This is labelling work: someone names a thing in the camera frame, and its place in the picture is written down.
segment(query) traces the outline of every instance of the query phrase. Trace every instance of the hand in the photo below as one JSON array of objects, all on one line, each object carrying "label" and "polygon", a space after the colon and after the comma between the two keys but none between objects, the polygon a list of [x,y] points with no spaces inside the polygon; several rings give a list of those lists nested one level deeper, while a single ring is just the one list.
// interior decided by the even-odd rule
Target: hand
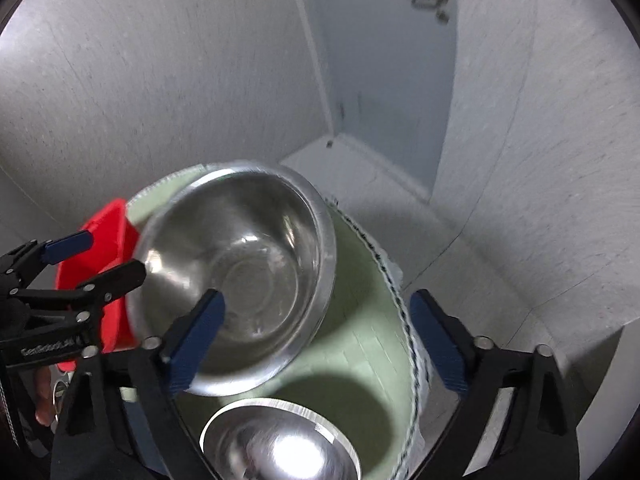
[{"label": "hand", "polygon": [[51,370],[38,368],[33,374],[36,391],[36,420],[43,426],[50,426],[56,416],[51,389]]}]

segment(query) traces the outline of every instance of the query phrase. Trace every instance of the bolt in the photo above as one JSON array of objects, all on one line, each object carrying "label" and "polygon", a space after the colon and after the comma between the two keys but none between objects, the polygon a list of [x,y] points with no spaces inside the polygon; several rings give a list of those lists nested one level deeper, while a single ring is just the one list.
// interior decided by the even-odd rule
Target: bolt
[{"label": "bolt", "polygon": [[158,336],[151,336],[151,337],[147,337],[142,342],[142,348],[144,348],[145,350],[155,350],[161,344],[162,344],[162,339],[160,339]]},{"label": "bolt", "polygon": [[551,349],[551,346],[548,346],[548,345],[536,346],[536,352],[542,355],[542,357],[551,357],[554,354],[554,351]]},{"label": "bolt", "polygon": [[488,337],[479,335],[474,338],[474,345],[476,346],[476,348],[479,348],[481,350],[491,350],[491,348],[494,347],[494,342],[491,341]]},{"label": "bolt", "polygon": [[89,319],[90,316],[91,314],[89,314],[86,310],[83,310],[76,316],[76,321],[78,323],[84,323],[87,319]]},{"label": "bolt", "polygon": [[96,345],[85,346],[82,350],[82,357],[84,359],[88,359],[90,357],[94,357],[98,355],[98,347]]},{"label": "bolt", "polygon": [[446,25],[447,23],[449,23],[449,15],[447,14],[447,11],[444,9],[436,10],[436,19],[443,25]]}]

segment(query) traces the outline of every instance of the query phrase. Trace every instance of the stainless steel bowl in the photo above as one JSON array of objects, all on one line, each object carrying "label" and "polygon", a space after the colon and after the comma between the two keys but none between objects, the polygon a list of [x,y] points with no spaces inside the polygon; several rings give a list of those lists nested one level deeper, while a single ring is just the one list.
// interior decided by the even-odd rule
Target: stainless steel bowl
[{"label": "stainless steel bowl", "polygon": [[334,286],[334,225],[297,173],[234,162],[153,215],[134,257],[147,271],[127,296],[140,339],[162,335],[209,287],[222,292],[225,322],[190,392],[227,396],[273,377],[316,333]]},{"label": "stainless steel bowl", "polygon": [[328,420],[284,400],[244,399],[219,410],[200,449],[223,480],[360,480],[358,455]]}]

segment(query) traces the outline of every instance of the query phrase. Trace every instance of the gray wall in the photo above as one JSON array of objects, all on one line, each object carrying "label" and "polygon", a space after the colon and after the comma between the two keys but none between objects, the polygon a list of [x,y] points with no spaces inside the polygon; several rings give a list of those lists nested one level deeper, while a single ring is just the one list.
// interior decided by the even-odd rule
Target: gray wall
[{"label": "gray wall", "polygon": [[305,0],[336,132],[383,153],[429,190],[449,117],[456,0],[441,25],[409,0]]},{"label": "gray wall", "polygon": [[24,0],[0,36],[0,164],[67,226],[327,131],[295,0]]},{"label": "gray wall", "polygon": [[[512,341],[547,334],[594,392],[610,338],[640,317],[640,50],[609,0],[459,9],[430,200],[451,234],[413,286],[494,329],[508,305]],[[469,247],[491,273],[471,272]]]},{"label": "gray wall", "polygon": [[[0,256],[33,239],[45,241],[68,234],[38,207],[0,168]],[[54,267],[34,282],[35,286],[52,286]]]}]

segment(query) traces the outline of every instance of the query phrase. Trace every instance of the white wall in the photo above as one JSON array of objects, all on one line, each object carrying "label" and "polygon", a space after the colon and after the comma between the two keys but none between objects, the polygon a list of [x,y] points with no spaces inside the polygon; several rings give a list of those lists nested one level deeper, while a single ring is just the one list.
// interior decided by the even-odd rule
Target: white wall
[{"label": "white wall", "polygon": [[[29,240],[43,242],[67,234],[0,169],[0,256]],[[47,267],[34,286],[52,286],[54,275],[55,267]]]},{"label": "white wall", "polygon": [[[515,339],[549,333],[592,392],[607,339],[640,316],[639,90],[640,50],[609,0],[459,2],[430,200],[455,241],[415,285],[464,266],[468,244],[530,312]],[[476,308],[497,301],[487,290]]]},{"label": "white wall", "polygon": [[328,128],[295,0],[24,0],[0,36],[0,164],[65,224]]}]

